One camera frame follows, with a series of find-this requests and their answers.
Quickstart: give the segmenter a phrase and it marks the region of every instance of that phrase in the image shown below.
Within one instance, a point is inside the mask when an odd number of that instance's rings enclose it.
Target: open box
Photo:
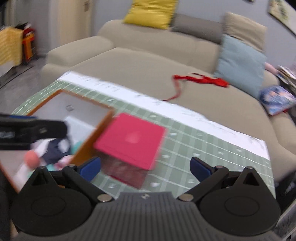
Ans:
[[[39,119],[62,120],[68,127],[70,143],[83,142],[71,163],[81,165],[96,155],[93,143],[108,126],[114,115],[114,109],[89,98],[58,90],[41,102],[29,116]],[[49,140],[38,140],[31,144],[37,153],[47,148]],[[23,163],[27,151],[0,151],[0,168],[13,188],[19,192],[26,183],[31,170]]]

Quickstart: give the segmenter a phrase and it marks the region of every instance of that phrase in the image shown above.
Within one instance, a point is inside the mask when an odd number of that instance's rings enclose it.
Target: yellow pillow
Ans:
[[[125,23],[167,29],[178,0],[133,0]]]

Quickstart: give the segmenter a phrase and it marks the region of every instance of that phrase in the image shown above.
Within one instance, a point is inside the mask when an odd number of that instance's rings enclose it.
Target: orange ball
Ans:
[[[26,152],[24,156],[24,162],[31,169],[36,169],[38,166],[40,166],[39,157],[37,156],[36,152],[33,150]]]

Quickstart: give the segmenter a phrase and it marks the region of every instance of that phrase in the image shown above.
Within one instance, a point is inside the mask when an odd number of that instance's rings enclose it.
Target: red string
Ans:
[[[165,99],[164,101],[169,101],[169,100],[173,100],[175,98],[178,98],[181,95],[181,87],[179,84],[179,80],[186,80],[186,81],[192,81],[195,83],[199,83],[199,84],[213,84],[213,85],[217,85],[217,86],[221,86],[221,87],[228,87],[229,83],[223,79],[212,79],[208,76],[205,76],[203,74],[197,74],[197,73],[189,73],[189,74],[195,74],[195,75],[199,75],[202,76],[202,78],[195,78],[192,76],[180,76],[180,75],[173,75],[172,76],[172,80],[174,82],[175,85],[175,89],[176,89],[176,95],[174,95],[173,97],[170,97],[168,99]]]

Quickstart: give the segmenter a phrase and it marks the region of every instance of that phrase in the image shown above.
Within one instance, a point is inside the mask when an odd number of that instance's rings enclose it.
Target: sofa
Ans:
[[[51,50],[41,80],[46,87],[73,70],[167,99],[175,95],[172,75],[194,72],[211,77],[220,49],[218,41],[112,20],[97,36]],[[277,78],[264,71],[262,88],[273,84],[278,84]],[[258,100],[233,86],[222,88],[187,81],[181,83],[181,88],[182,94],[171,103],[264,140],[276,182],[296,171],[296,127],[288,114],[269,117]]]

